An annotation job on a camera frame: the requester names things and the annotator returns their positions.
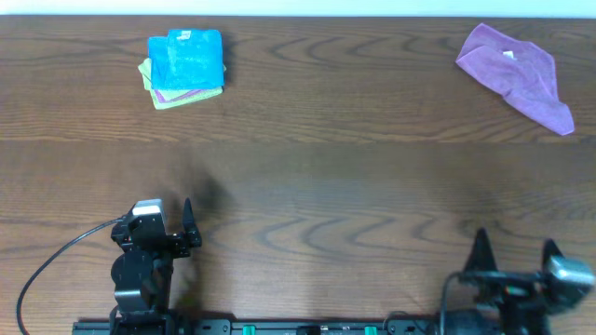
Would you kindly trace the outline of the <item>blue microfibre cloth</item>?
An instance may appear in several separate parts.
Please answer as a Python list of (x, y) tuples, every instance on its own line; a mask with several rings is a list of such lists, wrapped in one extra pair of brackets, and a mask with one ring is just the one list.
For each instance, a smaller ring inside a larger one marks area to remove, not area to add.
[(194, 90), (224, 85), (223, 39), (217, 30), (170, 30), (147, 41), (153, 89)]

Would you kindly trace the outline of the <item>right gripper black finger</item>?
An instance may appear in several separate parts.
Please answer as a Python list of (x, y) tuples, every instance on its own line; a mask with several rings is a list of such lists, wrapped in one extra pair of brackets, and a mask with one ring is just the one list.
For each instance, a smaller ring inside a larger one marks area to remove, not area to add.
[(563, 254), (553, 239), (545, 241), (542, 247), (542, 266), (543, 272), (556, 272), (561, 267)]
[(472, 249), (463, 268), (464, 273), (497, 272), (490, 238), (484, 228), (480, 228), (474, 238)]

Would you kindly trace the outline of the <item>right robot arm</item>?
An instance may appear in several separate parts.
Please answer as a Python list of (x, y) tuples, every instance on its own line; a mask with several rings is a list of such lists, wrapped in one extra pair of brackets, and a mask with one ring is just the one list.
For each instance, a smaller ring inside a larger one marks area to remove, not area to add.
[[(452, 282), (477, 289), (474, 301), (497, 312), (492, 319), (477, 309), (450, 311), (447, 308)], [(435, 332), (452, 334), (549, 334), (549, 276), (544, 271), (504, 272), (498, 269), (490, 238), (480, 228), (462, 270), (450, 274), (441, 291)]]

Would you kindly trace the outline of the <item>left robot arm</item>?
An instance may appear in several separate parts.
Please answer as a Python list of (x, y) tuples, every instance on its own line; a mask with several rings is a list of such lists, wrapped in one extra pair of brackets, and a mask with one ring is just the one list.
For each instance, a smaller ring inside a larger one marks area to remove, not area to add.
[(189, 199), (183, 204), (179, 233), (168, 234), (163, 201), (137, 202), (116, 223), (111, 238), (123, 250), (111, 269), (116, 307), (111, 334), (192, 334), (191, 322), (169, 308), (173, 261), (187, 258), (202, 244)]

